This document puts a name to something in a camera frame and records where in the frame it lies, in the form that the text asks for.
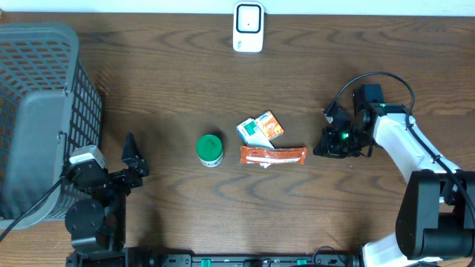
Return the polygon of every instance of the brown snack bar wrapper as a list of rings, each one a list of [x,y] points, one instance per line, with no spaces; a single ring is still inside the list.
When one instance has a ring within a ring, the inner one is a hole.
[[[251,148],[248,146],[240,147],[240,163],[266,163],[266,164],[305,164],[307,148]]]

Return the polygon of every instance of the white wall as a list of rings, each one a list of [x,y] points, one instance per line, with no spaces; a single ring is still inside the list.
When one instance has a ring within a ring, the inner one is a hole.
[[[230,0],[1,0],[9,11],[232,13]],[[268,14],[475,16],[475,0],[260,0]]]

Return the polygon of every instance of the wood grain surface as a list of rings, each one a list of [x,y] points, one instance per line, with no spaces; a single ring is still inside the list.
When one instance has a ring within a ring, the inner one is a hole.
[[[382,149],[373,157],[305,166],[240,165],[235,126],[271,110],[285,129],[277,148],[312,149],[325,108],[349,80],[383,70],[416,92],[414,116],[431,142],[475,170],[475,19],[378,16],[266,16],[262,53],[232,49],[232,16],[5,13],[5,22],[64,22],[105,106],[102,151],[112,171],[125,135],[135,134],[151,168],[127,202],[127,246],[196,254],[352,251],[394,231],[405,191]],[[385,77],[387,102],[410,95]],[[351,93],[341,98],[351,107]],[[223,163],[205,168],[195,152],[220,133]],[[0,266],[63,266],[73,250],[63,222],[9,234]],[[467,260],[444,263],[463,266]]]

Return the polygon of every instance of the green bottle cap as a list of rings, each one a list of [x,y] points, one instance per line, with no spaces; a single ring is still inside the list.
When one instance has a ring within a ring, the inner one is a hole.
[[[198,140],[196,152],[200,159],[212,162],[219,159],[223,153],[223,143],[217,136],[206,134]]]

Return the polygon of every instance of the gray plastic basket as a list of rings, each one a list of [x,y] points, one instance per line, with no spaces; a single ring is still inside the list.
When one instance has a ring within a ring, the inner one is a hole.
[[[102,103],[78,55],[64,24],[0,25],[0,229],[59,179],[66,155],[99,145]],[[84,197],[62,185],[15,229],[64,219]]]

